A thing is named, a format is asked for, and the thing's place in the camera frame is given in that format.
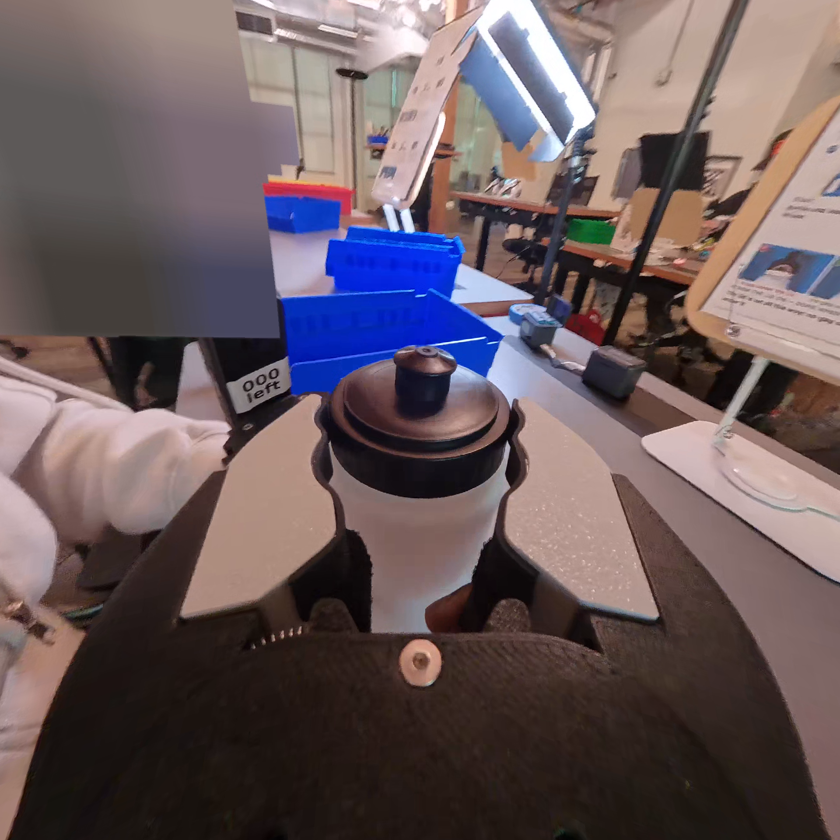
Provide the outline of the wooden support column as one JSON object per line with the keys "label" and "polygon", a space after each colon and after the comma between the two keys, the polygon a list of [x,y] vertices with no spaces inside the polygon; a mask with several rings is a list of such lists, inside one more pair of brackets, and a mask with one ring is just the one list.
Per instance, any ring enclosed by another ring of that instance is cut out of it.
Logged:
{"label": "wooden support column", "polygon": [[428,230],[434,234],[447,233],[447,202],[449,200],[451,165],[455,158],[458,94],[459,82],[456,81],[444,106],[444,128],[437,144],[437,158],[434,162],[428,215]]}

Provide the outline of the black round standing table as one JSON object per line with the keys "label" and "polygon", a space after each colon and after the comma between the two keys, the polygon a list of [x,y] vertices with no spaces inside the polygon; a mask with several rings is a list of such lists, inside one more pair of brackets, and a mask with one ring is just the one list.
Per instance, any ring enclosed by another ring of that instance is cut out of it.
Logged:
{"label": "black round standing table", "polygon": [[335,71],[336,75],[346,81],[350,97],[350,162],[351,162],[351,184],[353,189],[353,206],[357,207],[360,198],[359,188],[359,137],[358,137],[358,103],[357,92],[365,81],[370,77],[366,70],[353,66],[340,66]]}

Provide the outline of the red plastic bin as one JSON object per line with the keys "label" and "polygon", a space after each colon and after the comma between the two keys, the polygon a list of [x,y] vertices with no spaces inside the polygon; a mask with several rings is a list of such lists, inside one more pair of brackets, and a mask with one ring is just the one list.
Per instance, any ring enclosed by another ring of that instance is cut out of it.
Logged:
{"label": "red plastic bin", "polygon": [[349,187],[301,181],[268,181],[262,186],[265,196],[316,198],[338,202],[341,215],[351,215],[353,211],[354,190]]}

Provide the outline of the white plastic bottle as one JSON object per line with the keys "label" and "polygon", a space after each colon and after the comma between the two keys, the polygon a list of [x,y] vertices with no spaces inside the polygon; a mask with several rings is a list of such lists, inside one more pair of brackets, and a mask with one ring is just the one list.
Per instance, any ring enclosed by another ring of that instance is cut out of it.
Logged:
{"label": "white plastic bottle", "polygon": [[358,533],[371,559],[373,633],[425,634],[427,607],[470,582],[510,488],[509,454],[505,447],[499,468],[478,487],[428,499],[372,489],[330,454],[330,485],[345,526]]}

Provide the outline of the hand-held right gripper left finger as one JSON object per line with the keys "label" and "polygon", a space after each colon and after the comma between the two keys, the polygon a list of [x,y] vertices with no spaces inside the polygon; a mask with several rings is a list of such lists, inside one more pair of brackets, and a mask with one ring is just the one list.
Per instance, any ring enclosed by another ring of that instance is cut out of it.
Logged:
{"label": "hand-held right gripper left finger", "polygon": [[343,514],[318,472],[322,406],[321,395],[301,397],[232,457],[181,619],[255,610],[266,630],[288,631],[340,579]]}

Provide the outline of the black bottle lid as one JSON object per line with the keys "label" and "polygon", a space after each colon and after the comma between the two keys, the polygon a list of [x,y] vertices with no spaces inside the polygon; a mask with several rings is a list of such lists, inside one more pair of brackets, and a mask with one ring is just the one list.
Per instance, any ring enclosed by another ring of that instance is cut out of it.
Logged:
{"label": "black bottle lid", "polygon": [[415,499],[478,488],[501,467],[511,408],[488,379],[431,345],[342,378],[323,424],[341,467],[361,484]]}

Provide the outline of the grey monitor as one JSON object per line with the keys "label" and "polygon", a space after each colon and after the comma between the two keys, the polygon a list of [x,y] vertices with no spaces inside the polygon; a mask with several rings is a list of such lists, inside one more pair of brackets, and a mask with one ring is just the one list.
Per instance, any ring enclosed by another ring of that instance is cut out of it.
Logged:
{"label": "grey monitor", "polygon": [[619,161],[611,197],[615,201],[632,198],[642,181],[642,153],[638,145],[626,149]]}

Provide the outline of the studio light panel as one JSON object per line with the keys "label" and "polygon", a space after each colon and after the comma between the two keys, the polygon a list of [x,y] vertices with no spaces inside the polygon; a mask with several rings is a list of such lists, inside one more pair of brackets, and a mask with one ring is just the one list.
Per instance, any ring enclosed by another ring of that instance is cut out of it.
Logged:
{"label": "studio light panel", "polygon": [[534,2],[488,2],[459,74],[475,91],[503,142],[529,159],[557,161],[594,125],[596,106],[579,72]]}

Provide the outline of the metal zipper pull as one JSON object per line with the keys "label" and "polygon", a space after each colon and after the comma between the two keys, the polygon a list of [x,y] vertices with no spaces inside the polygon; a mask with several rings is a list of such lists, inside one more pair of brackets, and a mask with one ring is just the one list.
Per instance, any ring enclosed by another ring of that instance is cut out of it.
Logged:
{"label": "metal zipper pull", "polygon": [[45,623],[36,610],[22,598],[7,591],[1,592],[1,641],[8,648],[20,649],[27,640],[41,644],[56,643],[56,630]]}

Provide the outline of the light brown board panel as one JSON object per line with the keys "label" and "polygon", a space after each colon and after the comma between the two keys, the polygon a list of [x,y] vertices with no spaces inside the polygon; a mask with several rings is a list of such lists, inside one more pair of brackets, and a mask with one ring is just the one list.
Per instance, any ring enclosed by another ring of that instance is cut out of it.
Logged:
{"label": "light brown board panel", "polygon": [[[640,187],[629,200],[632,239],[640,240],[644,236],[658,195],[658,189]],[[668,200],[655,238],[668,239],[681,248],[692,246],[700,237],[705,208],[701,192],[675,190]]]}

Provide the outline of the small blue bin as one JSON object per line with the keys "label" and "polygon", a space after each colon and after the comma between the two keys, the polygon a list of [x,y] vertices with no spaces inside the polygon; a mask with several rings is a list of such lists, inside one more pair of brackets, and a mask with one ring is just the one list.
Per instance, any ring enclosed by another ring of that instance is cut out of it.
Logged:
{"label": "small blue bin", "polygon": [[311,196],[265,196],[268,228],[301,235],[340,227],[341,201]]}

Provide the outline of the instruction sheet on stand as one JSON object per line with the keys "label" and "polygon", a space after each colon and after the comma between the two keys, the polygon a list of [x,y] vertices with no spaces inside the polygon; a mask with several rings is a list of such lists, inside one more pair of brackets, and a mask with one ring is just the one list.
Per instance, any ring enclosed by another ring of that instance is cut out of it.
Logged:
{"label": "instruction sheet on stand", "polygon": [[839,98],[791,132],[689,287],[700,334],[839,383]]}

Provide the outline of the white board stand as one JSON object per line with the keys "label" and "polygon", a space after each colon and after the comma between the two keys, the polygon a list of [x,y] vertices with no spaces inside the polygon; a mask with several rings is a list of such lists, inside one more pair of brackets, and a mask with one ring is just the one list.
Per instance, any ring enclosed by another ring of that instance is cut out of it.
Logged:
{"label": "white board stand", "polygon": [[829,503],[827,497],[809,498],[799,481],[776,465],[771,456],[750,455],[742,446],[734,443],[736,436],[733,426],[769,363],[769,360],[760,356],[753,358],[748,373],[715,430],[712,446],[718,455],[718,469],[741,493],[769,508],[790,512],[810,511],[838,521],[838,505]]}

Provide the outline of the black slanted pole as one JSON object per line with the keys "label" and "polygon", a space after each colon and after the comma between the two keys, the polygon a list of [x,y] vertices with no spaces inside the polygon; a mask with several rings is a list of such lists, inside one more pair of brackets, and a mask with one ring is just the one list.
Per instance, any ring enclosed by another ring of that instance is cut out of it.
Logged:
{"label": "black slanted pole", "polygon": [[714,94],[718,79],[729,57],[733,42],[737,36],[742,18],[745,15],[749,1],[732,1],[723,19],[717,39],[709,56],[708,63],[700,79],[700,84],[692,100],[686,120],[680,131],[679,146],[675,148],[668,162],[665,182],[659,190],[658,199],[647,223],[644,236],[639,240],[630,268],[625,273],[625,280],[621,293],[616,301],[612,318],[605,328],[602,345],[614,345],[618,331],[627,313],[637,283],[646,265],[648,253],[655,240],[660,221],[665,213],[669,198],[676,190],[675,186],[686,163],[691,141],[697,132],[707,106]]}

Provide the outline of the blue plastic bin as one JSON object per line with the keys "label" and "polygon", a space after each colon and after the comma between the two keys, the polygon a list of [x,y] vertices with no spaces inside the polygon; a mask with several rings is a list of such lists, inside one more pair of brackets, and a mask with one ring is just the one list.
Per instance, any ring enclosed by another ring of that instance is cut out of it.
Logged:
{"label": "blue plastic bin", "polygon": [[410,345],[435,346],[487,376],[501,334],[435,290],[285,297],[291,393],[331,393],[349,373]]}

